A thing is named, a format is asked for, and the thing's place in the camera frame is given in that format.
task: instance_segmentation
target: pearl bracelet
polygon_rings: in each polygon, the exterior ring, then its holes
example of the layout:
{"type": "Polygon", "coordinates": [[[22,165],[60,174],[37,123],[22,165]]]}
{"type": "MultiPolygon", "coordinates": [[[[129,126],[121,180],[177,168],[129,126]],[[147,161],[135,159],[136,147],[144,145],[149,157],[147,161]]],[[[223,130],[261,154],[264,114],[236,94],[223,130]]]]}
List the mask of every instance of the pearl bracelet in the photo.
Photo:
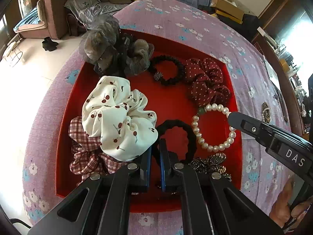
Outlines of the pearl bracelet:
{"type": "Polygon", "coordinates": [[[231,144],[234,143],[234,138],[236,137],[235,128],[229,127],[230,133],[229,137],[223,144],[219,144],[218,146],[211,146],[208,143],[205,142],[205,139],[202,138],[202,133],[200,133],[200,129],[198,127],[198,121],[199,121],[199,115],[204,114],[207,111],[216,111],[222,112],[226,117],[228,118],[229,114],[231,113],[227,107],[224,107],[222,104],[217,105],[216,103],[208,104],[205,108],[199,108],[197,115],[193,116],[193,122],[191,123],[191,126],[193,127],[192,130],[194,134],[197,137],[198,143],[201,145],[203,149],[206,149],[208,152],[214,151],[215,153],[220,151],[224,151],[225,148],[229,148],[231,144]]]}

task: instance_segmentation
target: black shoe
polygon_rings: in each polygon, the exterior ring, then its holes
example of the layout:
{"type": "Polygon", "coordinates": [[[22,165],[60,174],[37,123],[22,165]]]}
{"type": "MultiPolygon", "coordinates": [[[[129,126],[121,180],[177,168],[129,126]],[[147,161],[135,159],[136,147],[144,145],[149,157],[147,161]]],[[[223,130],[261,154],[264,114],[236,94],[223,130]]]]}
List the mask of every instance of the black shoe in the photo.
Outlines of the black shoe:
{"type": "Polygon", "coordinates": [[[42,42],[42,47],[44,48],[45,51],[49,50],[49,51],[54,51],[57,49],[57,46],[50,43],[48,40],[44,40],[42,42]]]}
{"type": "Polygon", "coordinates": [[[46,38],[44,38],[44,40],[45,40],[45,41],[48,41],[49,43],[51,43],[51,44],[53,44],[53,45],[55,45],[55,46],[58,46],[58,42],[52,41],[52,40],[51,40],[51,37],[46,37],[46,38]]]}

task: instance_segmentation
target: white scrunchie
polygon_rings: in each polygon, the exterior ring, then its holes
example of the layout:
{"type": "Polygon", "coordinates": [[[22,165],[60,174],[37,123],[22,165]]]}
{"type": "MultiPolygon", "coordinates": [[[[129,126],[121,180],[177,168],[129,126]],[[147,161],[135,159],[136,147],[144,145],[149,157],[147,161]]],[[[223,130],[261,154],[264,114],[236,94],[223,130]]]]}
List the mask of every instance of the white scrunchie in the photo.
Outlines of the white scrunchie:
{"type": "Polygon", "coordinates": [[[90,137],[101,136],[101,149],[118,161],[131,161],[156,140],[157,115],[143,110],[147,97],[130,91],[127,79],[103,76],[83,105],[82,125],[90,137]]]}

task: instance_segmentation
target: pillow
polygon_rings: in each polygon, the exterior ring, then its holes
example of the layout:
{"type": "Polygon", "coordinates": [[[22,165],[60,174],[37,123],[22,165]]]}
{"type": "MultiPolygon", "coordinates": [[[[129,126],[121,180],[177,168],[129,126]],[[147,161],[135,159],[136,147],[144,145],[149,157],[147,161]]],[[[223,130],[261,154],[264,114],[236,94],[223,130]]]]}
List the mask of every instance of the pillow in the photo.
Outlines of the pillow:
{"type": "Polygon", "coordinates": [[[37,13],[38,13],[38,18],[42,22],[46,22],[46,9],[44,7],[44,0],[39,0],[37,2],[37,13]]]}
{"type": "Polygon", "coordinates": [[[64,6],[70,9],[73,14],[79,18],[82,10],[95,6],[98,3],[99,0],[67,0],[64,6]]]}

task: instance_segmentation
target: gray pillow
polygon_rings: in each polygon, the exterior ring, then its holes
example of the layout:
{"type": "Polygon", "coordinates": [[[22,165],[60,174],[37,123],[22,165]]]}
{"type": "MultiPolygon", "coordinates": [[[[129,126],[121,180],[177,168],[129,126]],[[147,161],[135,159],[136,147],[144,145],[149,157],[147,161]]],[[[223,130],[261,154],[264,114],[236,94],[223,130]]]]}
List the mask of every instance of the gray pillow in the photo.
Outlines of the gray pillow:
{"type": "Polygon", "coordinates": [[[70,9],[75,17],[82,22],[85,9],[95,6],[98,3],[99,0],[67,0],[64,6],[70,9]]]}

